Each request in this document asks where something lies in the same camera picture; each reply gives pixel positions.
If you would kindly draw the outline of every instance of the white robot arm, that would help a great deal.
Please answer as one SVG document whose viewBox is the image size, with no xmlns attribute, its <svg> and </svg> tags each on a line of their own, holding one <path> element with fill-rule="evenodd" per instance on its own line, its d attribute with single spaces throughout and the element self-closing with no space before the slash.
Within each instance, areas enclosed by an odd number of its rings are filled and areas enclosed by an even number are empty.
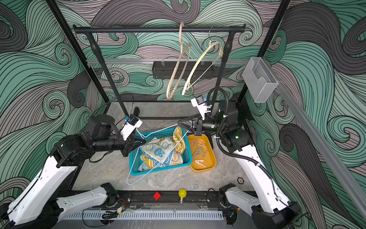
<svg viewBox="0 0 366 229">
<path fill-rule="evenodd" d="M 221 91 L 225 100 L 219 103 L 217 113 L 211 116 L 209 109 L 212 107 L 212 101 L 208 101 L 208 98 L 214 90 Z M 249 131 L 242 129 L 243 122 L 238 122 L 239 114 L 235 104 L 228 100 L 222 88 L 210 90 L 207 101 L 203 101 L 206 100 L 202 97 L 192 99 L 192 104 L 199 109 L 200 114 L 180 120 L 178 125 L 199 136 L 203 133 L 216 133 L 217 146 L 224 154 L 237 159 L 258 195 L 258 198 L 253 197 L 235 185 L 228 184 L 220 188 L 220 192 L 225 193 L 226 205 L 234 204 L 251 215 L 258 229 L 282 228 L 288 225 L 301 213 L 301 208 L 298 203 L 290 201 L 265 168 Z M 193 126 L 184 124 L 187 121 L 192 121 Z"/>
<path fill-rule="evenodd" d="M 22 194 L 12 203 L 1 206 L 0 217 L 9 220 L 7 227 L 52 228 L 64 217 L 88 207 L 113 207 L 118 194 L 110 183 L 74 196 L 50 198 L 64 179 L 95 152 L 120 150 L 123 156 L 127 156 L 146 142 L 131 134 L 142 123 L 137 117 L 129 117 L 128 128 L 123 128 L 121 133 L 114 122 L 108 115 L 92 116 L 81 133 L 62 138 Z M 117 135 L 111 135 L 112 129 Z"/>
</svg>

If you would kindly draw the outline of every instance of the yellow light bulb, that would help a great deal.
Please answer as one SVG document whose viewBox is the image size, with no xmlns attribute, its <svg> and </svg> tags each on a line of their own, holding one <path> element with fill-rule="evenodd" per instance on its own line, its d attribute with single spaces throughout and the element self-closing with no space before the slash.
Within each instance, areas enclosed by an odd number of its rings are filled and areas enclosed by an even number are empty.
<svg viewBox="0 0 366 229">
<path fill-rule="evenodd" d="M 187 191 L 184 188 L 182 188 L 181 190 L 179 190 L 178 194 L 180 198 L 185 198 L 187 196 Z"/>
</svg>

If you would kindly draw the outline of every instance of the orange plastic tray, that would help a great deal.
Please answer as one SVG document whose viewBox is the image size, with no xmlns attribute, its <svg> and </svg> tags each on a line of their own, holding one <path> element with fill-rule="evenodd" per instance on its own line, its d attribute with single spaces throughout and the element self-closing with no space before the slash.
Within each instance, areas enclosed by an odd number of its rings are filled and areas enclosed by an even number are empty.
<svg viewBox="0 0 366 229">
<path fill-rule="evenodd" d="M 210 169 L 215 168 L 216 166 L 216 158 L 215 158 L 215 154 L 212 151 L 210 142 L 207 138 L 206 135 L 202 135 L 202 136 L 194 136 L 194 135 L 189 135 L 188 136 L 188 141 L 189 141 L 189 146 L 191 147 L 191 152 L 192 152 L 192 163 L 191 163 L 191 169 L 195 172 L 203 172 L 203 171 L 208 171 Z M 195 153 L 197 151 L 197 146 L 198 148 L 201 149 L 201 152 L 199 155 L 195 156 Z M 206 167 L 204 167 L 203 165 L 197 164 L 195 162 L 195 160 L 204 160 L 202 162 L 200 162 L 201 164 L 205 165 Z"/>
</svg>

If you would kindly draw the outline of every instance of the wire hanger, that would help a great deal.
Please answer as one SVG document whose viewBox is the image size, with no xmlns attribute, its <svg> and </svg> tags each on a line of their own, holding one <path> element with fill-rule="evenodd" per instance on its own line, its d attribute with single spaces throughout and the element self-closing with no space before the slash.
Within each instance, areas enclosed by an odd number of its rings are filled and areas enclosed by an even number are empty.
<svg viewBox="0 0 366 229">
<path fill-rule="evenodd" d="M 183 40 L 182 40 L 182 27 L 183 26 L 184 26 L 184 22 L 181 22 L 180 23 L 180 27 L 179 27 L 180 55 L 178 57 L 177 64 L 174 67 L 174 71 L 172 73 L 172 76 L 170 77 L 170 81 L 169 81 L 169 84 L 168 84 L 168 87 L 167 87 L 167 99 L 171 99 L 172 96 L 173 96 L 173 94 L 174 94 L 174 92 L 175 92 L 175 90 L 177 89 L 178 84 L 179 84 L 179 82 L 182 79 L 182 76 L 184 74 L 184 71 L 186 70 L 186 66 L 187 66 L 187 63 L 188 63 L 189 56 L 191 55 L 192 45 L 191 44 L 187 44 L 185 47 L 183 47 Z M 179 66 L 180 60 L 182 59 L 183 54 L 187 50 L 187 48 L 189 48 L 189 53 L 188 53 L 188 56 L 187 56 L 186 64 L 184 65 L 184 68 L 182 70 L 182 73 L 180 74 L 180 77 L 178 78 L 178 82 L 175 84 L 172 93 L 170 93 L 170 87 L 173 84 L 173 80 L 174 80 L 175 74 L 176 74 L 176 72 L 178 70 L 178 66 Z"/>
<path fill-rule="evenodd" d="M 192 69 L 192 71 L 191 71 L 191 73 L 189 74 L 189 76 L 188 76 L 188 78 L 187 78 L 187 81 L 186 81 L 186 83 L 185 83 L 185 85 L 184 85 L 184 88 L 183 88 L 183 90 L 182 90 L 182 95 L 184 95 L 185 94 L 185 92 L 187 91 L 187 90 L 189 90 L 192 86 L 193 86 L 193 84 L 195 84 L 204 74 L 205 74 L 205 72 L 207 72 L 207 70 L 209 70 L 210 68 L 211 68 L 211 66 L 220 58 L 220 57 L 222 57 L 223 56 L 223 54 L 224 54 L 224 51 L 223 51 L 223 45 L 220 43 L 220 42 L 213 42 L 213 43 L 211 43 L 211 37 L 210 37 L 210 32 L 211 32 L 211 29 L 212 29 L 212 27 L 210 28 L 210 30 L 208 31 L 208 38 L 210 39 L 210 44 L 209 44 L 209 46 L 208 46 L 208 48 L 203 52 L 203 54 L 198 58 L 198 60 L 197 60 L 197 62 L 196 62 L 196 64 L 193 66 L 193 69 Z M 197 66 L 198 66 L 198 64 L 201 62 L 201 60 L 205 57 L 205 55 L 207 54 L 207 52 L 212 48 L 212 47 L 214 47 L 215 45 L 219 45 L 219 56 L 216 58 L 216 60 L 215 61 L 213 61 L 212 62 L 212 64 L 196 79 L 196 81 L 194 81 L 193 82 L 193 84 L 190 84 L 190 82 L 191 82 L 191 78 L 192 78 L 192 75 L 193 75 L 193 73 L 194 73 L 194 71 L 196 70 L 196 68 L 197 68 Z"/>
</svg>

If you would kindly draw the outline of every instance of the marble floor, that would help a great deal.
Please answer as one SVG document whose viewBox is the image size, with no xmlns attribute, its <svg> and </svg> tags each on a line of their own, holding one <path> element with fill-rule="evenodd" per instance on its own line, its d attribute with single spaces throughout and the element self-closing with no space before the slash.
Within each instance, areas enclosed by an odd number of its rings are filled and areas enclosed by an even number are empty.
<svg viewBox="0 0 366 229">
<path fill-rule="evenodd" d="M 127 111 L 131 110 L 132 103 L 125 103 Z M 141 117 L 166 117 L 166 116 L 191 116 L 198 113 L 197 108 L 192 107 L 191 103 L 134 103 L 134 107 L 140 108 Z M 115 118 L 116 122 L 124 117 L 119 103 L 112 103 L 108 115 Z M 147 132 L 159 130 L 164 127 L 176 124 L 177 120 L 143 120 L 139 131 Z M 122 128 L 124 121 L 117 127 Z M 134 185 L 128 185 L 126 179 L 130 171 L 129 158 L 124 158 L 120 151 L 104 157 L 98 163 L 85 161 L 81 171 L 73 186 L 74 190 L 89 190 L 103 183 L 110 182 L 118 190 L 179 190 L 185 188 L 188 191 L 202 191 L 213 188 L 218 190 L 223 185 L 233 183 L 244 191 L 254 191 L 245 172 L 236 159 L 224 155 L 216 145 L 213 138 L 213 152 L 216 157 L 217 165 L 210 171 L 196 173 L 190 166 L 176 169 L 164 170 L 150 173 Z M 104 152 L 97 152 L 91 160 L 98 160 Z M 129 183 L 133 183 L 141 176 L 130 176 Z M 242 177 L 244 184 L 240 185 L 237 178 Z"/>
</svg>

